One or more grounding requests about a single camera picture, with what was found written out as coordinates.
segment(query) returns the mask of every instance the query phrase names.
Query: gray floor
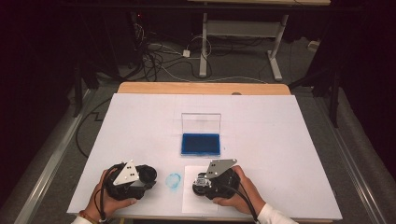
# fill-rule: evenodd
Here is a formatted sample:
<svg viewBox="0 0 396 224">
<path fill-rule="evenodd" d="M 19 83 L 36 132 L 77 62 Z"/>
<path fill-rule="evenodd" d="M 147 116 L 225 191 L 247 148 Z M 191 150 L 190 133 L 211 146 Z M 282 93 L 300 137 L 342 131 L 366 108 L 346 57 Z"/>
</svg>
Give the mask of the gray floor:
<svg viewBox="0 0 396 224">
<path fill-rule="evenodd" d="M 212 54 L 209 56 L 212 69 L 210 78 L 194 78 L 188 63 L 178 63 L 167 68 L 166 71 L 159 72 L 157 81 L 187 79 L 275 83 L 264 53 L 265 50 L 271 48 L 272 44 L 273 42 L 265 39 L 257 46 L 235 48 L 225 56 L 216 56 L 216 54 L 226 53 L 230 47 L 219 48 L 213 44 Z M 284 78 L 281 83 L 289 84 L 304 76 L 314 57 L 314 53 L 306 49 L 307 44 L 308 41 L 305 39 L 292 44 L 281 44 L 276 57 Z M 184 49 L 172 43 L 166 43 L 165 46 L 168 48 L 163 47 L 164 51 L 182 52 Z M 171 54 L 161 53 L 161 55 L 166 60 L 176 58 Z M 199 54 L 194 53 L 191 57 L 198 56 Z M 193 72 L 198 75 L 198 61 L 193 59 L 185 61 L 192 63 Z M 165 63 L 163 67 L 170 66 L 172 63 Z M 123 74 L 128 72 L 128 68 L 125 66 L 121 66 L 120 70 Z M 65 211 L 77 186 L 86 159 L 78 151 L 75 139 L 76 130 L 70 127 L 80 122 L 85 115 L 89 115 L 92 109 L 105 99 L 110 98 L 119 86 L 118 83 L 108 80 L 104 75 L 99 75 L 99 78 L 101 80 L 100 88 L 97 91 L 90 91 L 86 97 L 88 100 L 84 104 L 84 115 L 73 119 L 74 105 L 71 104 L 64 119 L 37 153 L 19 185 L 2 208 L 1 223 L 14 223 L 17 220 L 37 180 L 48 162 L 53 160 L 56 148 L 59 148 L 62 143 L 65 143 L 65 150 L 64 154 L 60 156 L 59 167 L 55 166 L 50 185 L 43 192 L 44 197 L 38 199 L 38 207 L 34 209 L 33 216 L 29 220 L 31 223 L 70 223 L 73 221 L 75 217 L 66 214 Z M 338 129 L 334 129 L 328 120 L 326 114 L 328 99 L 314 98 L 310 88 L 296 88 L 292 90 L 292 94 L 297 97 L 308 131 L 341 209 L 343 220 L 335 221 L 335 223 L 392 223 L 392 220 L 396 219 L 395 181 L 377 157 L 370 141 L 354 117 L 342 90 L 339 97 Z M 108 102 L 94 110 L 99 112 L 99 119 L 105 116 L 107 107 Z M 90 114 L 78 130 L 79 145 L 85 153 L 89 154 L 100 127 L 101 121 L 95 121 L 95 115 Z M 67 138 L 68 133 L 73 135 L 70 142 Z M 124 220 L 117 219 L 113 223 L 121 221 Z M 175 223 L 175 221 L 125 220 L 124 223 Z"/>
</svg>

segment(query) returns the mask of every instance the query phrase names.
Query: human hand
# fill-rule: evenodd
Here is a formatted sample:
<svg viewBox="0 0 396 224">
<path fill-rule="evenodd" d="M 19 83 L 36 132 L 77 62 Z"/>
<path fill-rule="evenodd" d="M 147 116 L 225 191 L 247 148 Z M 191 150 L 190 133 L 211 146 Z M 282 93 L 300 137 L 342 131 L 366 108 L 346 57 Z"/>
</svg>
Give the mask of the human hand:
<svg viewBox="0 0 396 224">
<path fill-rule="evenodd" d="M 239 165 L 234 166 L 233 170 L 239 175 L 239 178 L 241 179 L 239 185 L 239 192 L 241 192 L 245 197 L 248 196 L 251 203 L 253 204 L 253 208 L 256 212 L 256 215 L 258 215 L 262 210 L 262 208 L 265 206 L 264 199 L 257 191 L 257 188 L 256 186 L 254 186 L 253 182 L 251 182 L 251 180 L 247 176 L 245 176 L 244 171 Z M 214 198 L 213 203 L 219 204 L 221 206 L 232 206 L 241 213 L 251 215 L 248 205 L 238 194 L 235 194 L 231 199 Z"/>
<path fill-rule="evenodd" d="M 90 201 L 84 210 L 85 214 L 87 214 L 93 220 L 97 220 L 97 221 L 99 221 L 99 219 L 101 219 L 97 207 L 100 207 L 100 205 L 99 205 L 99 203 L 100 203 L 100 189 L 102 187 L 106 172 L 107 172 L 107 170 L 103 171 L 102 177 L 100 178 L 99 183 L 94 188 L 93 193 L 90 198 Z M 137 199 L 125 199 L 123 201 L 117 201 L 117 200 L 111 198 L 107 194 L 107 191 L 105 189 L 104 196 L 103 196 L 103 204 L 104 204 L 104 212 L 106 213 L 107 217 L 111 217 L 111 215 L 116 210 L 124 208 L 124 207 L 128 207 L 135 203 L 137 203 Z"/>
</svg>

